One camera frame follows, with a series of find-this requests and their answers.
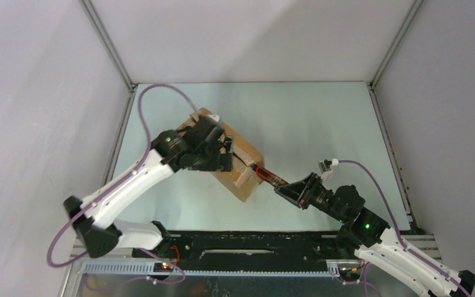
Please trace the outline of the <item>red black utility knife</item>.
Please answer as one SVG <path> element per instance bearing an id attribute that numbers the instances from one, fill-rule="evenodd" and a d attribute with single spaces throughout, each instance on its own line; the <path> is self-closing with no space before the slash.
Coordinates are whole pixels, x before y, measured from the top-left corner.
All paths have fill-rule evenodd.
<path id="1" fill-rule="evenodd" d="M 267 170 L 266 168 L 253 164 L 251 168 L 255 171 L 256 175 L 269 185 L 271 185 L 274 188 L 280 187 L 280 186 L 285 186 L 288 184 L 286 180 L 283 178 L 279 177 L 275 173 L 272 173 L 271 171 Z"/>

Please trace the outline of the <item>brown cardboard express box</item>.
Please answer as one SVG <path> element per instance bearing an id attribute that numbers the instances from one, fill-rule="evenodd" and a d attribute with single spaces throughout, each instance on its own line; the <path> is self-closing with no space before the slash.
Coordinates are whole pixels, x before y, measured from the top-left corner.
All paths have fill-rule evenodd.
<path id="1" fill-rule="evenodd" d="M 262 183 L 252 165 L 264 166 L 263 153 L 231 126 L 222 123 L 227 136 L 233 138 L 233 170 L 211 172 L 237 199 L 245 202 Z"/>

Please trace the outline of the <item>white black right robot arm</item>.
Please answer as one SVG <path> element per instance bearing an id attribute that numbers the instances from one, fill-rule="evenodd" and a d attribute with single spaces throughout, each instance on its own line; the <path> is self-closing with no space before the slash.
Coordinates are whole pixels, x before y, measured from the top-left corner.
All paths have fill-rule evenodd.
<path id="1" fill-rule="evenodd" d="M 274 191 L 300 209 L 310 206 L 326 213 L 342 226 L 335 251 L 380 268 L 412 289 L 418 296 L 471 296 L 475 274 L 453 270 L 405 240 L 399 231 L 364 206 L 356 187 L 326 189 L 311 173 L 295 183 L 282 183 Z"/>

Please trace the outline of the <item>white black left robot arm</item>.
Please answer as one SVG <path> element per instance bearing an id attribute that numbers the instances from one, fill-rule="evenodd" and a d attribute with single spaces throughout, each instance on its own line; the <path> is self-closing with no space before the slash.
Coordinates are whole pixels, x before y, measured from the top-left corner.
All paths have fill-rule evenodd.
<path id="1" fill-rule="evenodd" d="M 159 258 L 168 255 L 171 241 L 162 223 L 131 223 L 118 216 L 178 171 L 232 171 L 233 140 L 212 116 L 203 116 L 192 127 L 161 132 L 132 168 L 93 194 L 67 198 L 64 207 L 86 255 L 95 259 L 125 248 L 146 249 Z"/>

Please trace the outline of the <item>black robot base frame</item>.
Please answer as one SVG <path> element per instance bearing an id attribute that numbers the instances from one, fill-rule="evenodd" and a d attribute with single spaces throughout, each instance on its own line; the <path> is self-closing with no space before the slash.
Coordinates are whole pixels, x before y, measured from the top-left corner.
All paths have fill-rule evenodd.
<path id="1" fill-rule="evenodd" d="M 374 267 L 337 231 L 174 231 L 154 256 L 130 248 L 93 273 L 172 285 L 192 277 L 322 277 L 356 282 Z"/>

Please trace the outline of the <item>aluminium left corner post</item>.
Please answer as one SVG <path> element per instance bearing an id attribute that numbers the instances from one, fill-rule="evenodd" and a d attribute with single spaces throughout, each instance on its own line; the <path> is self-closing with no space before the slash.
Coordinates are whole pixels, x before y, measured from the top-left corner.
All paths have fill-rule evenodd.
<path id="1" fill-rule="evenodd" d="M 108 30 L 100 17 L 99 12 L 97 11 L 93 1 L 91 0 L 80 0 L 80 5 L 83 8 L 83 11 L 87 15 L 90 24 L 93 29 L 96 31 L 96 34 L 103 45 L 107 55 L 109 56 L 111 62 L 114 65 L 114 68 L 117 70 L 119 76 L 121 77 L 124 85 L 127 87 L 128 91 L 132 91 L 134 88 L 133 80 L 131 79 L 122 58 L 111 39 Z"/>

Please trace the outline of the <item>aluminium corner post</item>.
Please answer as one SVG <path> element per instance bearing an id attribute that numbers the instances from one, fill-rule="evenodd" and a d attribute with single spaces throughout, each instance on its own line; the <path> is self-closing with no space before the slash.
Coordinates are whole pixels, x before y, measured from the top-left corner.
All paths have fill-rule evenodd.
<path id="1" fill-rule="evenodd" d="M 416 20 L 417 15 L 420 13 L 421 9 L 423 8 L 424 4 L 426 3 L 425 0 L 414 0 L 407 11 L 405 18 L 403 19 L 398 31 L 396 32 L 395 36 L 393 37 L 390 46 L 388 47 L 387 51 L 385 52 L 379 66 L 373 75 L 371 81 L 369 82 L 369 86 L 371 89 L 375 90 L 381 81 L 388 65 L 391 63 L 394 55 L 397 53 L 399 47 L 403 43 L 409 29 L 413 25 L 413 22 Z"/>
<path id="2" fill-rule="evenodd" d="M 103 45 L 107 55 L 109 56 L 111 62 L 114 65 L 114 68 L 117 70 L 119 76 L 121 77 L 124 85 L 127 87 L 128 91 L 132 91 L 134 88 L 133 80 L 131 79 L 122 58 L 111 39 L 108 30 L 100 17 L 99 12 L 97 11 L 93 1 L 91 0 L 80 0 L 80 5 L 83 8 L 83 11 L 87 15 L 90 24 L 93 29 L 96 31 L 96 34 Z"/>

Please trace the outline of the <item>aluminium right corner post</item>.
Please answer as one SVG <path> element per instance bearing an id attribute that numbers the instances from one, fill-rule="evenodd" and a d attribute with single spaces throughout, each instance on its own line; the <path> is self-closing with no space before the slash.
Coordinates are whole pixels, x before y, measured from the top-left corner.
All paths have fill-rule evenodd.
<path id="1" fill-rule="evenodd" d="M 420 13 L 421 9 L 423 8 L 424 4 L 426 3 L 425 0 L 414 0 L 407 11 L 405 18 L 403 19 L 398 31 L 396 32 L 395 36 L 393 37 L 390 46 L 388 47 L 387 51 L 385 52 L 379 66 L 373 75 L 371 81 L 369 82 L 369 86 L 371 89 L 375 90 L 381 81 L 388 65 L 391 63 L 394 55 L 397 53 L 399 47 L 403 43 L 409 29 L 413 25 L 413 22 L 416 20 L 417 15 Z"/>

